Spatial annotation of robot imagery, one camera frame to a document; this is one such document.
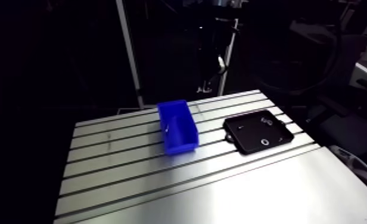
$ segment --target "white vertical bar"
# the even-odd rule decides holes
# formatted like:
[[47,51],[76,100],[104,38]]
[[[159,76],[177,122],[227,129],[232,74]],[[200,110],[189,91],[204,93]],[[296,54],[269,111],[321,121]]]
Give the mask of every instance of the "white vertical bar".
[[139,84],[139,77],[138,77],[138,71],[136,69],[135,56],[133,54],[132,44],[130,42],[130,34],[129,34],[128,24],[126,22],[124,3],[123,3],[123,0],[116,0],[116,3],[117,3],[118,15],[120,17],[120,22],[121,22],[122,33],[123,33],[124,40],[125,40],[126,52],[128,53],[130,70],[132,72],[133,84],[135,85],[136,95],[138,96],[139,108],[143,110],[144,108],[143,99],[142,99],[142,96],[140,96],[138,93],[141,86]]
[[[238,19],[235,19],[235,29],[238,27]],[[225,54],[225,64],[227,66],[227,68],[229,68],[229,62],[231,60],[231,54],[232,54],[232,48],[234,47],[234,41],[235,41],[235,35],[236,33],[232,34],[231,37],[231,43],[228,46],[228,49],[226,50],[226,54]],[[226,81],[226,75],[228,74],[228,69],[224,72],[224,74],[222,75],[221,79],[220,79],[220,86],[218,88],[218,96],[222,96],[222,94],[224,93],[224,87],[225,87],[225,81]]]

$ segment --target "blue plastic bin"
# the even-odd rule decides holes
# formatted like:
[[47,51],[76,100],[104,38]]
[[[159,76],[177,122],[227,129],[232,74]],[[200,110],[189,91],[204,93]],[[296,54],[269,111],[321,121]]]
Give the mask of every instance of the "blue plastic bin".
[[199,133],[186,101],[163,102],[157,108],[165,154],[193,151],[199,146]]

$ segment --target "black tray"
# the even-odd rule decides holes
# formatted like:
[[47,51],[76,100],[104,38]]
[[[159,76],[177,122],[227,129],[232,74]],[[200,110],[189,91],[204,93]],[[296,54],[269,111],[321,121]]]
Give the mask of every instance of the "black tray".
[[289,143],[293,134],[270,111],[263,110],[225,119],[227,141],[232,142],[243,154]]

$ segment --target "dark background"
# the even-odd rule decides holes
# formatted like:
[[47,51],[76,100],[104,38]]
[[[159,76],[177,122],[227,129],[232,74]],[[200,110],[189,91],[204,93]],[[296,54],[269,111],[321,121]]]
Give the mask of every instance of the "dark background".
[[[130,3],[146,103],[199,98],[196,34],[162,6],[149,29]],[[249,60],[280,54],[261,39],[238,36],[226,93],[257,88]],[[0,1],[0,223],[51,223],[74,124],[137,106],[114,1]]]

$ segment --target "metal work surface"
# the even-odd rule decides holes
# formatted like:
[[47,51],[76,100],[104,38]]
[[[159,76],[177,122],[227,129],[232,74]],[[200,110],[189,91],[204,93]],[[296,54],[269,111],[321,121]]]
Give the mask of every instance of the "metal work surface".
[[[200,146],[173,157],[163,155],[155,109],[77,123],[54,222],[276,223],[286,217],[337,223],[348,217],[323,212],[341,209],[367,219],[367,188],[260,91],[188,104]],[[241,155],[224,140],[222,123],[257,110],[276,115],[295,138]],[[246,206],[260,209],[254,219]]]

